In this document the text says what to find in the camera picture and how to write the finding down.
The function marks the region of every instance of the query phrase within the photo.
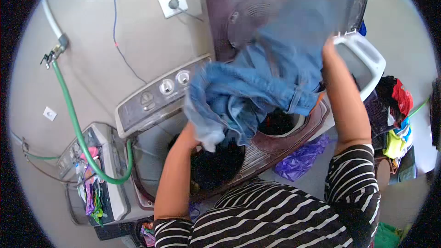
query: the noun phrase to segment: wall socket plate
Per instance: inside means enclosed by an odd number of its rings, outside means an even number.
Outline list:
[[[50,109],[49,107],[45,108],[45,111],[43,112],[43,115],[53,121],[55,119],[55,117],[57,116],[57,113],[55,111],[53,111],[52,109]]]
[[[158,1],[159,1],[159,5],[161,6],[162,12],[164,13],[165,18],[169,18],[176,14],[181,13],[181,11],[179,11],[178,9],[172,9],[168,7],[168,3],[170,2],[170,0],[158,0]],[[179,0],[179,8],[181,8],[184,11],[188,10],[187,0]]]

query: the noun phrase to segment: blue denim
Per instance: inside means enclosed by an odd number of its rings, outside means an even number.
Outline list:
[[[238,146],[249,145],[276,108],[310,113],[319,97],[322,49],[336,29],[334,18],[326,0],[290,0],[233,62],[213,62],[195,72],[184,112],[205,149],[213,152],[216,144],[233,139]]]

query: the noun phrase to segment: woman's hand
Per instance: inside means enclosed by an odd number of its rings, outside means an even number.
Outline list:
[[[186,147],[190,150],[194,149],[200,142],[195,139],[195,126],[192,122],[188,121],[176,142],[179,142],[180,146]]]

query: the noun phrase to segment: striped shirt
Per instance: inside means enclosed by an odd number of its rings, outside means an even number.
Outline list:
[[[356,145],[329,163],[325,201],[255,180],[226,192],[195,223],[156,220],[156,247],[354,247],[363,236],[367,247],[379,202],[372,146]]]

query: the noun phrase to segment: green hose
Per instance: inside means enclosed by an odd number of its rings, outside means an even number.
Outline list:
[[[30,156],[30,157],[34,157],[35,159],[39,159],[39,160],[54,160],[54,159],[59,159],[59,156],[54,156],[54,157],[42,157],[42,156],[37,156],[37,155],[30,154],[29,152],[24,152],[24,154],[26,154],[27,156]]]
[[[75,113],[74,104],[72,103],[72,98],[69,94],[68,87],[66,86],[66,82],[63,79],[63,75],[61,74],[58,63],[56,60],[52,62],[52,67],[55,71],[55,74],[57,75],[59,84],[61,85],[61,89],[63,90],[64,99],[66,100],[66,104],[68,106],[69,116],[71,117],[72,125],[74,126],[75,135],[78,138],[78,142],[80,144],[80,147],[87,159],[87,162],[92,167],[92,169],[95,171],[96,175],[99,176],[104,181],[107,181],[108,183],[120,185],[123,184],[127,179],[129,179],[130,174],[132,172],[133,167],[133,154],[132,154],[132,143],[130,140],[127,140],[127,158],[128,158],[128,167],[127,172],[124,174],[122,178],[112,178],[109,177],[107,174],[105,174],[102,170],[100,170],[100,167],[95,163],[93,158],[90,155],[89,148],[87,147],[82,132],[80,128],[80,124],[78,123],[77,114]]]

